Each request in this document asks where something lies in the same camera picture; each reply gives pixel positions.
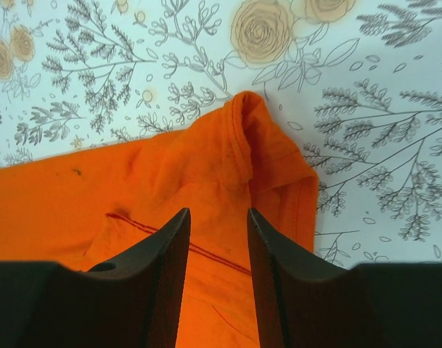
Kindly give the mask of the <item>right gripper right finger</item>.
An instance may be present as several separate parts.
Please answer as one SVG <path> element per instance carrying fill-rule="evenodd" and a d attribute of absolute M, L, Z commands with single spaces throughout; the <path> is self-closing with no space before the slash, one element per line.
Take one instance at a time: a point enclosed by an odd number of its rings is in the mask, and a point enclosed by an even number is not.
<path fill-rule="evenodd" d="M 255 208 L 247 239 L 261 347 L 354 347 L 346 305 L 354 272 L 280 233 Z"/>

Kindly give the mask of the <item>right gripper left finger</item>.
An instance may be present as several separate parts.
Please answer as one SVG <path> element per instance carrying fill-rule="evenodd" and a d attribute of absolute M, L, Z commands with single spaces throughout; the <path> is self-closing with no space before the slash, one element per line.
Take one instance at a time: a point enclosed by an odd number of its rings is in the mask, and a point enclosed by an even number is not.
<path fill-rule="evenodd" d="M 104 281 L 93 347 L 175 346 L 190 225 L 187 208 L 153 232 L 117 214 L 106 217 L 100 238 L 115 256 L 88 271 Z"/>

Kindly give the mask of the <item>orange t shirt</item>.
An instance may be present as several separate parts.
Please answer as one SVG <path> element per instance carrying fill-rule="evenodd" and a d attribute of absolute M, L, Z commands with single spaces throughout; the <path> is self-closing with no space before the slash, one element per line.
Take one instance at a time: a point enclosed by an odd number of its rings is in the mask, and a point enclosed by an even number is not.
<path fill-rule="evenodd" d="M 312 250 L 317 197 L 315 171 L 246 91 L 185 130 L 0 169 L 0 260 L 88 270 L 187 207 L 176 344 L 257 347 L 247 212 Z"/>

